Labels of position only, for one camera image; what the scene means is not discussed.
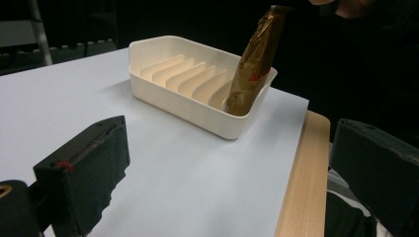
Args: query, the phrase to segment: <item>tray slot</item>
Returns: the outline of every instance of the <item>tray slot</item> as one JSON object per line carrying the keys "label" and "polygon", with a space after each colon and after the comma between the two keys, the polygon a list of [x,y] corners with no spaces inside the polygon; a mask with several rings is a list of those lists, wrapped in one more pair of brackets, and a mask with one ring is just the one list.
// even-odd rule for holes
{"label": "tray slot", "polygon": [[228,94],[230,93],[230,88],[233,81],[229,80],[224,83],[215,93],[212,94],[212,96],[209,98],[208,105],[220,110],[224,111],[224,102],[228,97]]}
{"label": "tray slot", "polygon": [[218,91],[219,88],[227,82],[227,80],[227,70],[218,73],[216,76],[197,87],[192,93],[192,99],[207,105],[210,97]]}
{"label": "tray slot", "polygon": [[184,71],[176,76],[169,78],[166,81],[166,87],[174,92],[178,92],[179,85],[191,79],[192,77],[202,73],[207,67],[205,62],[201,62],[187,71]]}
{"label": "tray slot", "polygon": [[145,66],[140,70],[140,73],[139,73],[140,77],[142,77],[142,78],[144,78],[148,81],[152,81],[152,76],[153,76],[154,73],[156,73],[160,70],[163,70],[165,68],[174,66],[178,63],[181,63],[181,62],[185,61],[185,59],[186,59],[185,55],[180,54],[178,56],[171,57],[167,60],[164,60],[162,62],[158,62],[158,63],[152,64],[152,65]]}
{"label": "tray slot", "polygon": [[187,96],[192,97],[192,93],[194,90],[211,79],[213,76],[215,76],[216,73],[216,67],[211,66],[207,68],[205,71],[201,72],[200,74],[190,78],[187,81],[184,81],[182,84],[179,85],[179,93]]}
{"label": "tray slot", "polygon": [[165,87],[166,81],[169,78],[188,70],[189,68],[193,67],[194,64],[195,64],[195,59],[189,58],[181,63],[165,68],[163,70],[157,71],[156,73],[152,75],[152,81],[162,87]]}

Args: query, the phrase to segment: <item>plastic dish rack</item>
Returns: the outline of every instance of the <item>plastic dish rack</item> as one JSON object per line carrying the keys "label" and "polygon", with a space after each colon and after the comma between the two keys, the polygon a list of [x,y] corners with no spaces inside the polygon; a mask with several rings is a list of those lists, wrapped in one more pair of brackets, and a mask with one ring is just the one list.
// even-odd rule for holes
{"label": "plastic dish rack", "polygon": [[240,56],[179,37],[129,45],[132,93],[142,101],[226,139],[236,139],[255,117],[277,70],[243,117],[223,111]]}

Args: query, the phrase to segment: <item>person's hand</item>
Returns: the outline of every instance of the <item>person's hand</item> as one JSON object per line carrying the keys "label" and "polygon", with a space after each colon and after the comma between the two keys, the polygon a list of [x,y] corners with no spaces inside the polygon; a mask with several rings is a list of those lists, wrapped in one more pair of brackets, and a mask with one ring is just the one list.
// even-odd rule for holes
{"label": "person's hand", "polygon": [[[323,5],[335,0],[308,0],[312,5]],[[339,0],[336,15],[345,19],[356,19],[366,16],[378,0]]]}

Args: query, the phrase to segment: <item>table surface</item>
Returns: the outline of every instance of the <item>table surface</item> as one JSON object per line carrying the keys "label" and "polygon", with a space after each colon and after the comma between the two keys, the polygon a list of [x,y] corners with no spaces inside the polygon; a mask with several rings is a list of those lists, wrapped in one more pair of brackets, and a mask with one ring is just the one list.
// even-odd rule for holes
{"label": "table surface", "polygon": [[91,236],[323,236],[327,118],[270,88],[257,119],[225,140],[134,98],[127,54],[0,77],[0,180],[31,184],[41,159],[125,115],[131,164]]}

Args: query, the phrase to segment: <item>crumpled wrapper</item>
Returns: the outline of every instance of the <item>crumpled wrapper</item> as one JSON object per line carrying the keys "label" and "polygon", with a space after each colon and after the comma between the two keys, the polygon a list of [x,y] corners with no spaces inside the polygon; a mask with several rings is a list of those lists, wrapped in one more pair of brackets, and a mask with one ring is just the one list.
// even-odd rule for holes
{"label": "crumpled wrapper", "polygon": [[243,117],[265,85],[271,69],[287,12],[292,7],[273,5],[259,20],[234,74],[225,111]]}

